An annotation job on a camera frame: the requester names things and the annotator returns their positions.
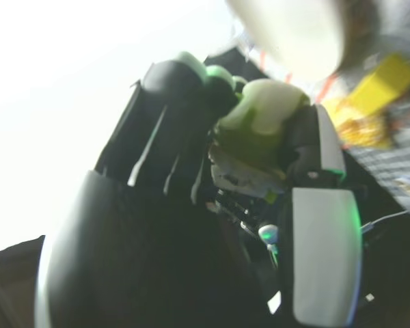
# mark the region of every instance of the checkered cloth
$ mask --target checkered cloth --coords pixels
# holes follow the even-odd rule
[[[396,200],[410,210],[410,196],[395,183],[395,179],[410,176],[410,128],[394,135],[396,147],[391,150],[352,147],[349,152],[385,187]]]

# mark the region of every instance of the yellow block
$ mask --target yellow block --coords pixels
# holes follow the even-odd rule
[[[377,69],[348,96],[364,115],[372,115],[401,97],[410,88],[410,64],[398,54],[386,57]]]

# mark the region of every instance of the yellow object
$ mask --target yellow object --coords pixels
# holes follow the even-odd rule
[[[410,64],[398,54],[386,57],[357,86],[348,101],[364,115],[374,115],[410,88]]]
[[[374,148],[392,146],[382,115],[363,115],[345,99],[323,103],[342,141],[349,145]]]

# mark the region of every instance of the cable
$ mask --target cable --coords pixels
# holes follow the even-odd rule
[[[385,217],[380,217],[379,219],[376,219],[375,221],[368,222],[367,224],[365,224],[361,227],[361,233],[365,234],[368,231],[371,231],[375,227],[376,224],[378,224],[378,223],[380,223],[380,222],[382,222],[386,219],[390,219],[391,217],[397,217],[397,216],[400,216],[400,215],[403,215],[403,214],[407,214],[408,212],[409,212],[408,210],[404,210],[402,212],[386,215]]]

